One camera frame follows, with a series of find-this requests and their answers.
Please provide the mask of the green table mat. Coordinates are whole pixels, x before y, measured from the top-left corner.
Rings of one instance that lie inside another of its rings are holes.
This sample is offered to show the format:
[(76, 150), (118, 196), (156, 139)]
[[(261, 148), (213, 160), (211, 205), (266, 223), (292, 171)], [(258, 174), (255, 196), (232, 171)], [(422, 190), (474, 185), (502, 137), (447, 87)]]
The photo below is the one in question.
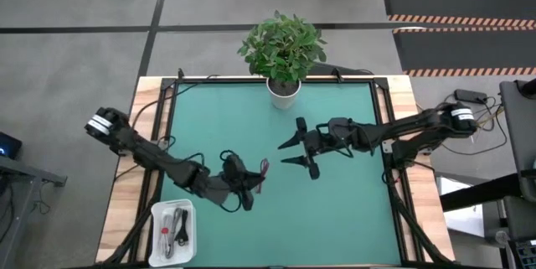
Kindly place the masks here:
[(301, 266), (399, 263), (399, 249), (380, 153), (317, 157), (320, 175), (290, 163), (285, 147), (303, 117), (309, 127), (334, 117), (376, 120), (368, 84), (305, 84), (286, 110), (265, 85), (203, 84), (182, 94), (173, 115), (176, 158), (204, 161), (213, 173), (220, 153), (236, 152), (250, 171), (270, 164), (251, 210), (230, 196), (223, 206), (192, 197), (197, 252), (193, 266)]

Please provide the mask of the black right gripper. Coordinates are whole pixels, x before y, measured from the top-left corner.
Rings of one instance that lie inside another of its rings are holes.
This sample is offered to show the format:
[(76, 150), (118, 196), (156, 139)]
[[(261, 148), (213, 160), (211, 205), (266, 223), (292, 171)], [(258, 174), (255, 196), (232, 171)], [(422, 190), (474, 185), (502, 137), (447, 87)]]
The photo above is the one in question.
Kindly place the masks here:
[(296, 119), (297, 131), (286, 142), (282, 143), (278, 149), (293, 147), (302, 144), (304, 154), (293, 158), (284, 158), (282, 163), (297, 164), (305, 167), (312, 180), (316, 180), (320, 176), (320, 170), (316, 164), (314, 157), (324, 153), (329, 148), (330, 139), (327, 134), (321, 134), (318, 130), (307, 130), (307, 124), (303, 117)]

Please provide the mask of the white plastic bin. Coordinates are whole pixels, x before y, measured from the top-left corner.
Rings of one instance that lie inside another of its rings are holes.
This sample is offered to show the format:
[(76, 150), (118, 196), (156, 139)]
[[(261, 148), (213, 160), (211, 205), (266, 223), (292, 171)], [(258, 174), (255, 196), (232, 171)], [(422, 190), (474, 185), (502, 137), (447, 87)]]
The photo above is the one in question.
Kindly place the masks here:
[[(178, 199), (159, 202), (152, 206), (152, 252), (149, 265), (152, 267), (178, 266), (191, 261), (197, 253), (196, 243), (196, 211), (189, 199)], [(159, 245), (162, 217), (169, 214), (173, 217), (173, 256), (170, 259), (161, 257)]]

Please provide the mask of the grey desk panel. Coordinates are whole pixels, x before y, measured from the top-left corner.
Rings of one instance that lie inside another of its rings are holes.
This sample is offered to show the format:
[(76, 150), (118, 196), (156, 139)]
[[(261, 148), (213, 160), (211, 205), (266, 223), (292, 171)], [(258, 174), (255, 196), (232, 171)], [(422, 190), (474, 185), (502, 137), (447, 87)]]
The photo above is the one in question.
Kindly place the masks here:
[(536, 203), (536, 78), (499, 86), (523, 197)]

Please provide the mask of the black keypad device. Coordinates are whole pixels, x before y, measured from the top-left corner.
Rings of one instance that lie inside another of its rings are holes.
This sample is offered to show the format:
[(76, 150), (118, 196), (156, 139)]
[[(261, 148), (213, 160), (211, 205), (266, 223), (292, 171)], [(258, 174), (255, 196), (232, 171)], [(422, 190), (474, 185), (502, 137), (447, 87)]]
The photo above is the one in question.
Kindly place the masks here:
[(536, 246), (517, 246), (515, 252), (518, 269), (536, 269)]

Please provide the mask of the black power adapter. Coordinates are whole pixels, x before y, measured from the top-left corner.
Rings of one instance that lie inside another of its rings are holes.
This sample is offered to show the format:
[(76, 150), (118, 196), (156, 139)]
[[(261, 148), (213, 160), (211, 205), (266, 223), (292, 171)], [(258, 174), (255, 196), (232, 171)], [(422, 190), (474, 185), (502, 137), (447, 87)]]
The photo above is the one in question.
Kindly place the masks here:
[(487, 94), (485, 93), (463, 89), (454, 90), (453, 96), (458, 101), (465, 101), (475, 104), (485, 104), (488, 98)]

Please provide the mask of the black device with blue light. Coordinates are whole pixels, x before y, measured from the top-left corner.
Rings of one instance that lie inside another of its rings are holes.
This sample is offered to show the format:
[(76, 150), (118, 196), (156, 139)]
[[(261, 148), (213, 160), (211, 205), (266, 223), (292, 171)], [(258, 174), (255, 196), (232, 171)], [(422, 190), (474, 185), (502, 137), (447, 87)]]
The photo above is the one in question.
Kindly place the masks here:
[(20, 140), (0, 132), (0, 157), (16, 159), (21, 147), (22, 142)]

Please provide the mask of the white sheet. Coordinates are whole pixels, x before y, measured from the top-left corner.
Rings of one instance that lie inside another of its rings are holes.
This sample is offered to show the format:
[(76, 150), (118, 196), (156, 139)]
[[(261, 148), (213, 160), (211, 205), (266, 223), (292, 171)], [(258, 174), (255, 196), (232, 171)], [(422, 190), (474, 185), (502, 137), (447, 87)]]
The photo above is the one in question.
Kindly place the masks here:
[[(451, 192), (466, 189), (470, 184), (464, 184), (455, 179), (437, 177), (436, 185), (439, 194), (449, 194)], [(468, 235), (484, 237), (484, 222), (482, 204), (473, 205), (459, 210), (444, 211), (447, 228)]]

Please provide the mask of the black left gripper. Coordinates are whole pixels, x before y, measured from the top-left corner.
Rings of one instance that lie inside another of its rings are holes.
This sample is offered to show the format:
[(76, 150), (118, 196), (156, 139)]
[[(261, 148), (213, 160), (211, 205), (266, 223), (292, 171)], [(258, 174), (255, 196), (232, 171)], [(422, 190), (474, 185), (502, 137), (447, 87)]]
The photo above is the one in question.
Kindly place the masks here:
[[(225, 158), (220, 157), (223, 164), (224, 160), (230, 155), (240, 158), (238, 154), (229, 154)], [(218, 178), (223, 182), (223, 185), (220, 187), (210, 187), (210, 189), (227, 191), (235, 194), (238, 197), (239, 203), (234, 211), (238, 211), (240, 208), (243, 208), (245, 211), (250, 211), (252, 210), (254, 203), (251, 190), (262, 184), (265, 176), (262, 173), (248, 171), (245, 167), (244, 171), (237, 178), (227, 178), (224, 175), (224, 170), (219, 173)]]

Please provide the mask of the grey metal desk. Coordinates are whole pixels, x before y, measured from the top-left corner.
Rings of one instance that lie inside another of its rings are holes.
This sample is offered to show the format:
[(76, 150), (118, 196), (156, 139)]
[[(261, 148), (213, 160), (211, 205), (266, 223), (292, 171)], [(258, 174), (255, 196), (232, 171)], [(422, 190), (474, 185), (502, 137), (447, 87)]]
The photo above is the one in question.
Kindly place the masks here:
[(44, 184), (64, 187), (67, 177), (0, 157), (0, 269), (13, 269), (16, 250)]

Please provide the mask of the black mat with hazard stripes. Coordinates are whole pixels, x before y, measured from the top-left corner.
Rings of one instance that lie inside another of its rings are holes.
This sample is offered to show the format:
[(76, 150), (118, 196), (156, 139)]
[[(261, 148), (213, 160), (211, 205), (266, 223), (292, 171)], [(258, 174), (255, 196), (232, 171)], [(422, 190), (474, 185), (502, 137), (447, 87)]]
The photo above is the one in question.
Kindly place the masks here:
[(393, 38), (410, 77), (536, 75), (536, 28), (402, 28)]
[(536, 27), (536, 0), (384, 0), (391, 21)]

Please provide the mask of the green plant in white pot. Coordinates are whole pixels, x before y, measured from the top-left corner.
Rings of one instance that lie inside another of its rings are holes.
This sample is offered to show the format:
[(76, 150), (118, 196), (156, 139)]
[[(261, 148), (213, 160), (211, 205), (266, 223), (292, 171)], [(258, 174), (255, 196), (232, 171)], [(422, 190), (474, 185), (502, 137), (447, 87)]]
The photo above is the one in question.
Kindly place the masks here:
[(249, 31), (237, 54), (251, 75), (265, 78), (272, 105), (286, 110), (293, 106), (315, 63), (327, 61), (326, 44), (321, 29), (276, 10)]

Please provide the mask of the black bar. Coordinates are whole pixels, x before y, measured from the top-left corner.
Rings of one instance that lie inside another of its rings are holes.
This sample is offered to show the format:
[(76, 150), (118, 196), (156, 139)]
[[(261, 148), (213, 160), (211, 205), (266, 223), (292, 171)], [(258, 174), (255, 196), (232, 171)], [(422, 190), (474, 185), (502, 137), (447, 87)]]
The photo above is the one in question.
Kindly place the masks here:
[(507, 196), (522, 196), (516, 173), (495, 178), (469, 188), (458, 189), (448, 194), (442, 194), (440, 200), (443, 211), (449, 212), (500, 200)]

